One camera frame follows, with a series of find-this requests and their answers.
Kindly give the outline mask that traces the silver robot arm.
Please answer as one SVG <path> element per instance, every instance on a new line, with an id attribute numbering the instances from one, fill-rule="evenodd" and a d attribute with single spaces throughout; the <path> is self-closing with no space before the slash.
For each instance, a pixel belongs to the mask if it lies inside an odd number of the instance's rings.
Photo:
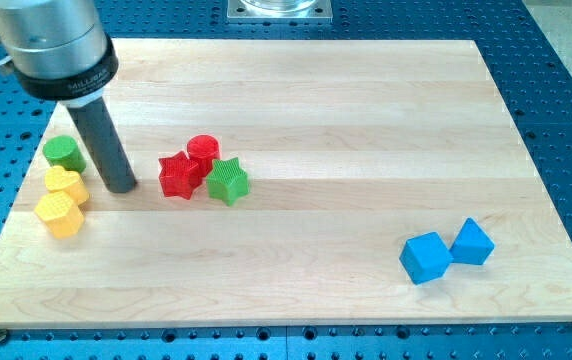
<path id="1" fill-rule="evenodd" d="M 92 0 L 0 0 L 0 40 L 16 69 L 49 80 L 90 69 L 107 49 Z"/>

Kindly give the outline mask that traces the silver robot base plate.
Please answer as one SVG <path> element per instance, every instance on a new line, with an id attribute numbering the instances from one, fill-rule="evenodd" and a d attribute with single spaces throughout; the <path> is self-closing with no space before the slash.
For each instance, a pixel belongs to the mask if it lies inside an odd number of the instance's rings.
<path id="1" fill-rule="evenodd" d="M 232 23 L 330 23 L 333 10 L 331 0 L 228 0 L 226 15 Z"/>

